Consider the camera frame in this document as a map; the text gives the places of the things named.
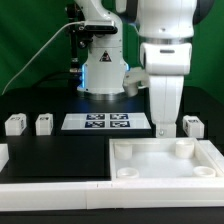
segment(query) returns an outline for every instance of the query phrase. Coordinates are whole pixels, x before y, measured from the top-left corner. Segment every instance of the green backdrop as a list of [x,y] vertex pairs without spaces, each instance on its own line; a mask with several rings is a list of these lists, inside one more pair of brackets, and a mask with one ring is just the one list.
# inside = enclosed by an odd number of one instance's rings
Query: green backdrop
[[[72,0],[0,1],[0,91],[44,43],[65,23],[66,4]],[[114,9],[113,0],[103,4]],[[124,26],[124,58],[138,65],[138,38]],[[224,1],[216,0],[209,16],[195,26],[192,68],[185,85],[197,86],[224,103]],[[70,66],[69,38],[63,32],[10,86],[31,86],[46,74],[67,71]]]

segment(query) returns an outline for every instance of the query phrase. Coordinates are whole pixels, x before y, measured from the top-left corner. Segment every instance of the white block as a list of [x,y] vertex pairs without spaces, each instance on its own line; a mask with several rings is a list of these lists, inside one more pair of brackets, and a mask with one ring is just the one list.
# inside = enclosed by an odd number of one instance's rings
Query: white block
[[0,144],[0,172],[9,160],[9,152],[7,144]]
[[204,138],[205,126],[196,116],[185,116],[183,129],[188,137]]
[[5,122],[6,136],[19,136],[27,126],[25,114],[13,114]]
[[51,135],[53,129],[53,115],[40,114],[36,120],[36,135]]

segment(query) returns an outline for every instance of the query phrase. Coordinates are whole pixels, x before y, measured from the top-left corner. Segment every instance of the black cable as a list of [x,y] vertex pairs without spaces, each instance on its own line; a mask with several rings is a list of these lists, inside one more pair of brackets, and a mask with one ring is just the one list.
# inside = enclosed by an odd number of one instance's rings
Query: black cable
[[39,81],[37,81],[36,83],[34,83],[31,88],[37,88],[41,83],[48,81],[51,77],[57,76],[57,75],[62,75],[62,74],[71,74],[69,71],[64,71],[64,72],[53,72],[50,73],[46,76],[44,76],[42,79],[40,79]]

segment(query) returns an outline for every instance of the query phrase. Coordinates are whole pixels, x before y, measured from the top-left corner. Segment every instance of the black table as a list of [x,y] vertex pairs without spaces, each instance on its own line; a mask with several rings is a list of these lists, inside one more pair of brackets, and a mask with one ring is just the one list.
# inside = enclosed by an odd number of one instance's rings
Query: black table
[[[1,183],[24,183],[44,181],[86,181],[86,180],[109,180],[109,138],[128,137],[153,137],[154,130],[113,131],[113,132],[63,132],[61,125],[67,113],[135,113],[145,112],[150,120],[150,108],[147,91],[142,91],[138,96],[123,99],[117,102],[96,102],[80,99],[64,88],[37,88],[16,89],[0,97],[0,143],[9,144],[10,158],[14,161],[8,164],[0,175]],[[21,137],[6,137],[4,122],[14,113],[25,113],[28,117],[28,128]],[[35,121],[40,113],[53,113],[54,130],[52,136],[36,137]],[[196,115],[205,124],[205,139],[224,153],[223,132],[224,106],[209,96],[201,89],[185,87],[177,120],[177,136],[185,137],[182,130],[182,118],[184,115]],[[61,148],[66,144],[66,153]],[[69,160],[82,158],[83,154],[89,153],[90,146],[97,144],[94,158],[91,156],[75,173],[67,172],[67,168],[73,166]],[[49,156],[56,155],[66,161],[61,177],[61,170],[57,169],[57,156],[52,158],[54,163],[47,174],[44,169],[37,172],[35,159],[45,153],[43,167],[48,166]],[[90,211],[40,211],[40,212],[9,212],[0,213],[0,223],[223,223],[224,208],[150,208],[150,209],[108,209]]]

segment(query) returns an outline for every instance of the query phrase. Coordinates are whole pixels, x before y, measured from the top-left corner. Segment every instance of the white tray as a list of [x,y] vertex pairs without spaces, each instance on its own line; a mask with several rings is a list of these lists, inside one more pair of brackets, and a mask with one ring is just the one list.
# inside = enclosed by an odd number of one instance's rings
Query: white tray
[[[187,139],[194,143],[193,157],[180,158],[175,152],[180,140],[112,139],[111,181],[1,184],[0,211],[224,206],[224,157],[209,141]],[[122,155],[126,160],[115,156],[123,143],[132,146]],[[194,176],[198,166],[216,176]],[[118,177],[127,167],[138,175]]]

